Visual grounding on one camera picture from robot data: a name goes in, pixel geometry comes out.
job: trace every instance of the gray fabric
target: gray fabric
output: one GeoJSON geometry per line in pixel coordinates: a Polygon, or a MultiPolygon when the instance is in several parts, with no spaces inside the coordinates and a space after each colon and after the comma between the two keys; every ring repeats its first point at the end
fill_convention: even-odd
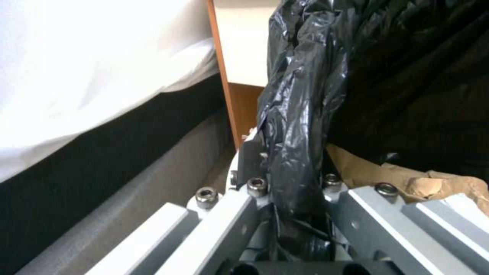
{"type": "Polygon", "coordinates": [[[220,110],[18,274],[85,273],[163,204],[172,202],[184,206],[228,142],[227,113],[220,110]]]}

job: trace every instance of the black plastic bag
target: black plastic bag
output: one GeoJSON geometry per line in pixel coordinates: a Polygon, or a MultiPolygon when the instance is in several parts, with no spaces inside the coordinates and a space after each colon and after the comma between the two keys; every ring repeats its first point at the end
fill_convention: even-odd
{"type": "Polygon", "coordinates": [[[378,163],[488,179],[487,2],[279,5],[257,117],[278,225],[324,215],[326,141],[378,163]]]}

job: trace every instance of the crumpled brown paper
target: crumpled brown paper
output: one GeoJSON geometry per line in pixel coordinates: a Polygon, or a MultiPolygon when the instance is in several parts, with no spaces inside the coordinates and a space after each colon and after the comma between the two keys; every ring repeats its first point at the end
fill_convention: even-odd
{"type": "Polygon", "coordinates": [[[390,183],[399,189],[407,203],[464,193],[489,216],[488,186],[481,179],[436,171],[420,172],[389,163],[377,165],[333,144],[328,144],[326,149],[348,188],[390,183]]]}

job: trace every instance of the bed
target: bed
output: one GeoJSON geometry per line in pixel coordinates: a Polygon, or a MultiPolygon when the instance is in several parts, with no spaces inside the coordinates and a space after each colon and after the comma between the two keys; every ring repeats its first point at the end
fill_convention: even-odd
{"type": "Polygon", "coordinates": [[[229,140],[205,3],[7,0],[0,26],[2,272],[83,272],[229,140]]]}

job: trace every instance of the white fabric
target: white fabric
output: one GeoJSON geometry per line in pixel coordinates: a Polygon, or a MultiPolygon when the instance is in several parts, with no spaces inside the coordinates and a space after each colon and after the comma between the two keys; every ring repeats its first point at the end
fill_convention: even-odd
{"type": "Polygon", "coordinates": [[[202,0],[1,0],[0,183],[217,72],[202,0]]]}

